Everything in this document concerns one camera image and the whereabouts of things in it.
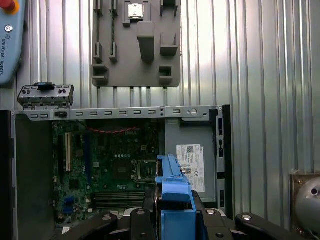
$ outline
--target white label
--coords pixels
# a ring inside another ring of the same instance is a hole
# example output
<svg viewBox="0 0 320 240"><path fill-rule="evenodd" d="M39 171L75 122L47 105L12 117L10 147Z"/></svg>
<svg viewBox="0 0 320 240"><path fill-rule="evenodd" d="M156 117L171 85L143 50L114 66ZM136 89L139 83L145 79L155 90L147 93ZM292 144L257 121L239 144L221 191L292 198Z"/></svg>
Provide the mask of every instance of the white label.
<svg viewBox="0 0 320 240"><path fill-rule="evenodd" d="M188 178L192 190L205 192L204 148L200 144L177 145L176 157Z"/></svg>
<svg viewBox="0 0 320 240"><path fill-rule="evenodd" d="M70 231L70 227L69 226L64 226L63 229L62 229L62 234L65 234L67 232Z"/></svg>

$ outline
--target black connector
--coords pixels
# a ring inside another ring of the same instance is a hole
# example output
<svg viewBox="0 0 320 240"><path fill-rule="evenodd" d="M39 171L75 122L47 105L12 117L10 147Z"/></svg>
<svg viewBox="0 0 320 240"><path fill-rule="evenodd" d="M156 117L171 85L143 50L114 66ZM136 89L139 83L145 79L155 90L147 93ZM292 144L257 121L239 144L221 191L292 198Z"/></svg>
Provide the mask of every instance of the black connector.
<svg viewBox="0 0 320 240"><path fill-rule="evenodd" d="M66 111L57 111L54 113L54 117L60 119L66 119L68 117L68 113Z"/></svg>

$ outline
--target metal sheet wall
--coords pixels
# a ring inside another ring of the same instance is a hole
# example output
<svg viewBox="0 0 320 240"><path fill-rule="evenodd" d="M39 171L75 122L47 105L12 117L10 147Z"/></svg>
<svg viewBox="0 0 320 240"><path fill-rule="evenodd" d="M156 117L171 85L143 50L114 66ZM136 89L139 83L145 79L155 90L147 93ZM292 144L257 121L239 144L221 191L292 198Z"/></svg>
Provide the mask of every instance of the metal sheet wall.
<svg viewBox="0 0 320 240"><path fill-rule="evenodd" d="M92 4L29 0L24 63L1 109L35 82L75 86L74 108L231 104L234 208L289 227L289 174L320 171L320 1L181 0L181 84L95 88Z"/></svg>

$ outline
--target blue pcie slot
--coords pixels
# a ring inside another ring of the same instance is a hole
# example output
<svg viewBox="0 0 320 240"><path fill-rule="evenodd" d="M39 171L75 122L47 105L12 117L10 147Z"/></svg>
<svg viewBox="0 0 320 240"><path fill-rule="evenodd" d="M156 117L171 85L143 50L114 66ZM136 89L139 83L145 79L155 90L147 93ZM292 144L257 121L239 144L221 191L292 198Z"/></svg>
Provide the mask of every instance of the blue pcie slot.
<svg viewBox="0 0 320 240"><path fill-rule="evenodd" d="M84 135L84 165L87 183L91 185L91 142L89 133Z"/></svg>

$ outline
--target motherboard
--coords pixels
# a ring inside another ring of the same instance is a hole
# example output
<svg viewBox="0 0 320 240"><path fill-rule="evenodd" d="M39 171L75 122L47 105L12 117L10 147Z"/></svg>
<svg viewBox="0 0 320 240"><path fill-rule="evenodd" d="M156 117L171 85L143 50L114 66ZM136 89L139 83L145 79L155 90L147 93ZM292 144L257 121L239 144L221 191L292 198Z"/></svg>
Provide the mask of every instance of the motherboard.
<svg viewBox="0 0 320 240"><path fill-rule="evenodd" d="M100 212L119 218L142 207L153 188L159 124L55 121L53 207L57 227L76 226Z"/></svg>

